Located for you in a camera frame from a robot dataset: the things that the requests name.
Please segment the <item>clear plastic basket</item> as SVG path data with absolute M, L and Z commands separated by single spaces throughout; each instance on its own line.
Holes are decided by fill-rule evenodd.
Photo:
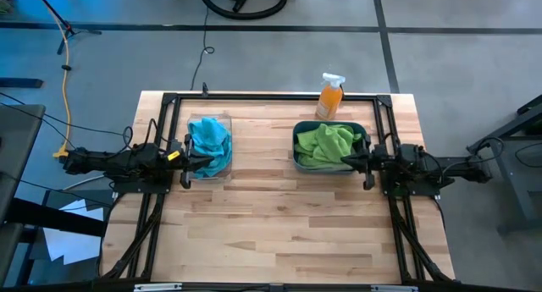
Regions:
M 231 117 L 226 113 L 221 113 L 221 114 L 193 114 L 193 115 L 191 115 L 191 117 L 187 121 L 187 127 L 188 127 L 188 123 L 190 123 L 192 121 L 200 120 L 203 117 L 216 118 L 220 123 L 222 123 L 230 131 L 230 133 L 231 133 L 231 144 L 232 144 L 231 152 L 232 152 L 232 157 L 233 157 L 233 135 L 232 135 Z M 195 175 L 196 172 L 193 173 L 193 177 L 195 179 L 199 179 L 199 180 L 224 179 L 231 171 L 231 163 L 232 163 L 232 158 L 231 158 L 231 162 L 227 166 L 227 168 L 222 170 L 218 174 L 216 174 L 214 177 L 199 179 Z

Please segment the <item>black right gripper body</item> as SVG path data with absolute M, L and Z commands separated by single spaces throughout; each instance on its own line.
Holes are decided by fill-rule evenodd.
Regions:
M 365 181 L 363 189 L 371 190 L 375 186 L 375 178 L 373 171 L 382 171 L 385 169 L 384 162 L 387 160 L 387 147 L 385 144 L 377 144 L 372 151 L 369 150 L 372 143 L 369 135 L 365 135 L 363 139 L 364 148 L 367 150 L 368 156 L 366 160 L 366 168 L 364 169 Z

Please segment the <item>teal plastic basket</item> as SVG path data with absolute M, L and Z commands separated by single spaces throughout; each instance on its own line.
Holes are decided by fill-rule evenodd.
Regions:
M 316 129 L 320 123 L 329 124 L 329 125 L 334 125 L 334 124 L 350 125 L 351 127 L 354 128 L 354 130 L 356 132 L 363 132 L 364 136 L 368 135 L 368 132 L 365 130 L 365 128 L 363 126 L 361 126 L 358 123 L 354 123 L 354 122 L 318 121 L 318 120 L 301 121 L 301 122 L 299 122 L 299 123 L 297 123 L 295 125 L 295 127 L 294 127 L 294 129 L 292 131 L 293 163 L 294 163 L 295 168 L 299 172 L 305 173 L 305 174 L 350 174 L 350 173 L 352 173 L 353 172 L 352 170 L 346 170 L 346 171 L 331 171 L 331 170 L 322 170 L 322 169 L 320 169 L 320 170 L 307 170 L 297 162 L 298 154 L 294 150 L 294 145 L 297 143 L 296 134 L 301 133 L 301 132 L 305 132 L 305 131 L 309 131 L 309 130 L 312 130 L 312 129 Z M 353 145 L 353 152 L 351 154 L 354 154 L 355 152 L 359 152 L 359 151 L 361 151 L 361 149 L 364 148 L 363 139 L 364 139 L 364 137 L 362 138 L 362 140 L 360 140 L 359 142 L 357 142 L 357 143 L 355 143 Z

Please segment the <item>dark grey desk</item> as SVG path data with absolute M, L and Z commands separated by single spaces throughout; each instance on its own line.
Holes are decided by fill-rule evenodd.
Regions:
M 0 289 L 24 227 L 13 215 L 12 200 L 45 111 L 43 105 L 0 106 Z

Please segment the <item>white paper sheets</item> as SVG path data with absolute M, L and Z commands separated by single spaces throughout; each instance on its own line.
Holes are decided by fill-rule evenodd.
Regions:
M 103 220 L 103 208 L 91 210 L 83 199 L 61 207 L 61 210 L 100 221 Z M 44 228 L 43 232 L 48 254 L 52 261 L 62 257 L 64 265 L 69 265 L 99 256 L 101 238 L 98 236 L 48 228 Z

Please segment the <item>silver metal bracket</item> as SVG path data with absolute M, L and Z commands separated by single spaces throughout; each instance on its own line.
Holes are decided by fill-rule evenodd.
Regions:
M 133 292 L 172 292 L 181 291 L 182 288 L 182 283 L 136 284 Z
M 418 287 L 408 285 L 375 284 L 370 286 L 371 292 L 419 292 Z

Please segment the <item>black tripod stand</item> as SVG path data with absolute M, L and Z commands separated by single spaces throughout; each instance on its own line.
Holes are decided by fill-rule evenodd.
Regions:
M 48 0 L 41 0 L 41 2 L 47 8 L 48 13 L 53 17 L 53 20 L 60 29 L 61 34 L 63 35 L 62 41 L 60 42 L 57 50 L 57 55 L 61 55 L 64 50 L 68 49 L 68 40 L 71 37 L 77 36 L 80 33 L 87 33 L 91 35 L 101 35 L 100 30 L 87 30 L 87 29 L 75 29 L 70 22 L 65 20 L 56 9 L 48 2 Z

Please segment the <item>orange spray bottle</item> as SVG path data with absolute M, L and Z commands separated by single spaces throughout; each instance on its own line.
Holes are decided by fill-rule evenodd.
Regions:
M 318 105 L 316 108 L 316 115 L 320 119 L 331 120 L 342 101 L 344 91 L 342 84 L 346 81 L 346 78 L 337 74 L 323 73 L 324 88 L 322 89 Z

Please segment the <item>grey metal table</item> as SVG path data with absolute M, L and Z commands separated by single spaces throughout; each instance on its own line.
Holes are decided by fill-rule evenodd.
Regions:
M 515 117 L 467 146 L 469 152 L 488 147 L 521 217 L 502 224 L 500 234 L 542 229 L 542 94 L 522 105 Z

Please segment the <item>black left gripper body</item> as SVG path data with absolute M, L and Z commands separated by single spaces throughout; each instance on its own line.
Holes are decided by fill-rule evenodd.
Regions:
M 170 153 L 179 151 L 180 155 L 170 161 L 176 165 L 176 169 L 181 171 L 180 184 L 184 189 L 190 189 L 191 181 L 189 172 L 191 171 L 191 153 L 193 149 L 193 139 L 190 134 L 185 135 L 183 143 L 174 140 L 171 144 Z

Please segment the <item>black aluminium table frame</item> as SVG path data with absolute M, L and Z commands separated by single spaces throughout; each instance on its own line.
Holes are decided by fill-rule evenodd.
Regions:
M 194 114 L 228 114 L 233 160 L 224 180 L 172 179 L 162 196 L 133 193 L 112 210 L 102 245 L 108 272 L 126 252 L 156 204 L 163 209 L 145 238 L 136 271 L 152 283 L 195 289 L 293 289 L 298 284 L 399 284 L 415 268 L 409 246 L 397 248 L 390 205 L 363 177 L 303 174 L 293 163 L 294 126 L 314 116 L 318 95 L 287 92 L 145 91 L 135 140 L 183 138 Z

